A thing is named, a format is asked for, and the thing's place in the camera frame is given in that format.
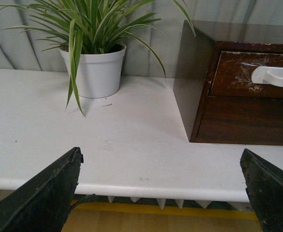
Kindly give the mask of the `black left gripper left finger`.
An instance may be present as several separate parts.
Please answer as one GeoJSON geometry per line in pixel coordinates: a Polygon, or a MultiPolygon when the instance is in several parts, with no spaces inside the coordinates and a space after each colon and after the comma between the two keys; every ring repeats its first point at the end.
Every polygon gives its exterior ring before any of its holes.
{"type": "Polygon", "coordinates": [[[74,147],[0,201],[0,232],[59,232],[83,163],[74,147]]]}

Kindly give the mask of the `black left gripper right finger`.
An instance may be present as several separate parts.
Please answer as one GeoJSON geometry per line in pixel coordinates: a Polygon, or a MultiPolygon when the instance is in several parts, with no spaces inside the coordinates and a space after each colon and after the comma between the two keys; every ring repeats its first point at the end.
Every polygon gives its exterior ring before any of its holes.
{"type": "Polygon", "coordinates": [[[240,165],[262,230],[283,232],[283,170],[249,149],[244,149],[240,165]]]}

